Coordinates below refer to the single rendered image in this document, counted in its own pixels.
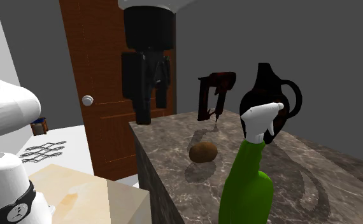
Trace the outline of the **black jug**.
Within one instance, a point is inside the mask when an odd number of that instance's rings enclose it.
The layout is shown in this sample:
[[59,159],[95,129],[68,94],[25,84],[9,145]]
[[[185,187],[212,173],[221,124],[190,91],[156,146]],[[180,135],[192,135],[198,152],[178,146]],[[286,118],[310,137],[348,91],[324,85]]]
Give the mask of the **black jug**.
[[[282,85],[288,85],[295,93],[295,107],[290,111],[290,103],[281,90]],[[257,77],[251,91],[247,92],[240,103],[239,114],[242,115],[253,106],[280,102],[284,108],[278,113],[273,121],[274,135],[267,130],[264,133],[264,142],[272,143],[276,135],[281,131],[286,121],[301,110],[303,96],[300,88],[290,80],[282,80],[272,70],[270,63],[258,63]]]

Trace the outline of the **brown potato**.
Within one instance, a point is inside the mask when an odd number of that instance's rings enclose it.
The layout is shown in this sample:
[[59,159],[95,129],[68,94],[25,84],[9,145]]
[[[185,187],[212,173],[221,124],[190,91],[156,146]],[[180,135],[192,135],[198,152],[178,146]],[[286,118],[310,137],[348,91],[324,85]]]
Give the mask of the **brown potato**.
[[211,162],[217,155],[217,147],[211,142],[197,143],[189,150],[189,159],[195,163]]

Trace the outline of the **brown wooden door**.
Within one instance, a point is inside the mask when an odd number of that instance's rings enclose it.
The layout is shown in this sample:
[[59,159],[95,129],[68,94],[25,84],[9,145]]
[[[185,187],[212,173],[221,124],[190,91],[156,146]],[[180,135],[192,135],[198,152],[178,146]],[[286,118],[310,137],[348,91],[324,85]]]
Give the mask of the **brown wooden door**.
[[121,54],[129,52],[124,9],[174,0],[59,0],[94,175],[118,180],[137,173],[132,102],[122,95]]

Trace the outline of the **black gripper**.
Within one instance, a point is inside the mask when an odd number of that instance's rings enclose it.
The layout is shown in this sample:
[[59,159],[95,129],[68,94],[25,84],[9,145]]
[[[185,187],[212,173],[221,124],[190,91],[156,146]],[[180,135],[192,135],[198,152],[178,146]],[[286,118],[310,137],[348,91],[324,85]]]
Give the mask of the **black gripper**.
[[[174,47],[174,13],[157,6],[131,6],[124,10],[124,29],[127,47],[136,51],[170,50]],[[156,108],[167,108],[170,85],[170,60],[159,56],[155,66]],[[122,61],[122,95],[132,101],[136,123],[150,125],[149,84],[146,82],[145,56],[124,52]]]

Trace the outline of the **green spray bottle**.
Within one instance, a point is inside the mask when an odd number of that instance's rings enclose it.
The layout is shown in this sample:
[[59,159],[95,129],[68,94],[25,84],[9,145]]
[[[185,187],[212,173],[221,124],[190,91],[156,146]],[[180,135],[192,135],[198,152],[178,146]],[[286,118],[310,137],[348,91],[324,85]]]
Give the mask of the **green spray bottle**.
[[284,105],[254,106],[240,118],[246,134],[222,191],[218,224],[266,224],[273,201],[273,182],[260,171],[264,133],[274,135],[273,120]]

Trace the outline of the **small brown box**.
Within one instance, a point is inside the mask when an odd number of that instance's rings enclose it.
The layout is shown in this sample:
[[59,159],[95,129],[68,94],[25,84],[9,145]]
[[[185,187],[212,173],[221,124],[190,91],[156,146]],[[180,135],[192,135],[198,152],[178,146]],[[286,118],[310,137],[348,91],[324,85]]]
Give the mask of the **small brown box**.
[[46,118],[45,117],[39,117],[37,120],[33,121],[31,124],[31,129],[33,136],[46,134],[48,132],[48,127],[46,124]]

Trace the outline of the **beige robot stand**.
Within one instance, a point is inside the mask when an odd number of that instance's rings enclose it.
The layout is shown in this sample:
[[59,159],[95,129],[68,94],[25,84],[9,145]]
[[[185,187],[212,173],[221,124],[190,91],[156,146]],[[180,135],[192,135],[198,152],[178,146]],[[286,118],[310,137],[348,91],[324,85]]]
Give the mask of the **beige robot stand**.
[[52,224],[152,224],[147,190],[54,164],[29,179],[55,207]]

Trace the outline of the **white table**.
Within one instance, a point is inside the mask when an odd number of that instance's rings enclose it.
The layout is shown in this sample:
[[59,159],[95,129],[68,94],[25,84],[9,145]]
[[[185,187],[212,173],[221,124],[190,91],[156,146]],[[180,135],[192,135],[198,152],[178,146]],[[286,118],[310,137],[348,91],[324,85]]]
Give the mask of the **white table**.
[[46,134],[32,136],[28,142],[17,153],[19,157],[24,150],[31,146],[40,146],[45,143],[57,143],[65,141],[65,148],[61,150],[62,155],[44,159],[38,163],[25,163],[28,175],[38,172],[42,168],[55,164],[72,170],[93,175],[94,170],[90,158],[89,146],[83,125],[49,130]]

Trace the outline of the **dark red nail gun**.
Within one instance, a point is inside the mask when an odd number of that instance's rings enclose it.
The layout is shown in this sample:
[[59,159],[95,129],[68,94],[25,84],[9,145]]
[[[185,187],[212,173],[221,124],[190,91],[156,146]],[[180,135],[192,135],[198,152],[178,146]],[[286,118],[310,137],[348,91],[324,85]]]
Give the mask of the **dark red nail gun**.
[[[198,121],[209,120],[216,114],[216,122],[223,113],[227,91],[231,90],[236,82],[235,72],[211,73],[209,76],[198,78],[200,81]],[[214,95],[218,95],[214,112],[208,109],[208,94],[210,87],[215,87]]]

